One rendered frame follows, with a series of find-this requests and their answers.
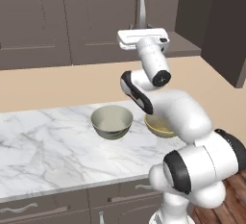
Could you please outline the brown corner wall cabinet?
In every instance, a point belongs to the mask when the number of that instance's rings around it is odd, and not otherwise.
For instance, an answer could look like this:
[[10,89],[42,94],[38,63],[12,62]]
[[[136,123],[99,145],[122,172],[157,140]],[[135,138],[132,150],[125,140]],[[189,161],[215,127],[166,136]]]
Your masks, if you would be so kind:
[[146,23],[164,28],[170,38],[167,57],[199,56],[212,0],[145,0]]

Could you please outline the brown drawer front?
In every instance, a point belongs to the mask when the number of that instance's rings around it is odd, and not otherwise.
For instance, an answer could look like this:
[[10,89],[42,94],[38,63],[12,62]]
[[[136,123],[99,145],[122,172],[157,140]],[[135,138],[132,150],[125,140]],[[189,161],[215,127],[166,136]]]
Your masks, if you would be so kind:
[[87,190],[89,204],[92,208],[97,208],[127,200],[160,195],[160,192],[154,190],[135,189],[136,185],[149,186],[150,183],[148,179],[141,179],[89,188]]
[[22,213],[0,213],[0,224],[90,224],[85,189],[0,203],[0,209],[21,208],[37,203]]

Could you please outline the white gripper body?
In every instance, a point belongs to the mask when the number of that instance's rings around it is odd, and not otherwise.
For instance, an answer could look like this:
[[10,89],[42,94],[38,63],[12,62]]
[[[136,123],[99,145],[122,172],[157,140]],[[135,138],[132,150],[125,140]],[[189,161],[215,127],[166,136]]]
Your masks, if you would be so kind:
[[136,44],[146,37],[152,37],[158,45],[169,43],[169,36],[163,28],[119,30],[117,32],[117,41],[123,50],[135,50]]

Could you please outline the brown wall cabinet door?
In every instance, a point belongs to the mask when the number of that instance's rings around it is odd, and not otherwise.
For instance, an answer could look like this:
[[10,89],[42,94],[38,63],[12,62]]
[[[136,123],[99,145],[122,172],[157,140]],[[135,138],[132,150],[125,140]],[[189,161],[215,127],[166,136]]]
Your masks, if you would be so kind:
[[117,32],[135,24],[136,0],[64,0],[74,64],[131,62],[135,51],[121,49]]
[[63,0],[0,0],[0,70],[70,64]]

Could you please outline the brown base cabinet door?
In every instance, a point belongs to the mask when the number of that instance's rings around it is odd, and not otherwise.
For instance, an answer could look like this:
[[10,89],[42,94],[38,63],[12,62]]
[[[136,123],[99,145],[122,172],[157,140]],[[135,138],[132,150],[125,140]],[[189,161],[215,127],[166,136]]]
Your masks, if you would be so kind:
[[90,211],[91,224],[100,224],[100,212],[103,213],[105,224],[149,224],[151,216],[160,207],[162,196],[141,198],[93,208]]

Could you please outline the dark brown tall cabinet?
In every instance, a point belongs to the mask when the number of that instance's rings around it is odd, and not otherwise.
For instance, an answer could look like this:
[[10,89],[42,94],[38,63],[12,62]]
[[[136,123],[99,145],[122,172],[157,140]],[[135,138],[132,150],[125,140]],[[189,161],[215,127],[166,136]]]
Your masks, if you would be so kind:
[[233,87],[243,87],[246,0],[212,0],[201,57]]

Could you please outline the yellow bowl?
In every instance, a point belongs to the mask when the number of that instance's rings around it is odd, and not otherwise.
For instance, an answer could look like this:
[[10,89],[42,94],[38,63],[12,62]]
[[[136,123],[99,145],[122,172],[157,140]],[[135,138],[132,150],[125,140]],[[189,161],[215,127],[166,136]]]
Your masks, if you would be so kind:
[[175,133],[167,128],[164,120],[159,120],[151,114],[144,116],[144,122],[148,130],[157,137],[170,138],[175,136]]

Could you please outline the grey-green bowl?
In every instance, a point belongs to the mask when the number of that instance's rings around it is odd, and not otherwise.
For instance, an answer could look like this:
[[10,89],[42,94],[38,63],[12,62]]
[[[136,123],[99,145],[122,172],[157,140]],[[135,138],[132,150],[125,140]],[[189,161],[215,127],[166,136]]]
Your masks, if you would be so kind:
[[94,130],[100,137],[114,140],[128,133],[134,116],[124,107],[107,105],[95,110],[90,119]]

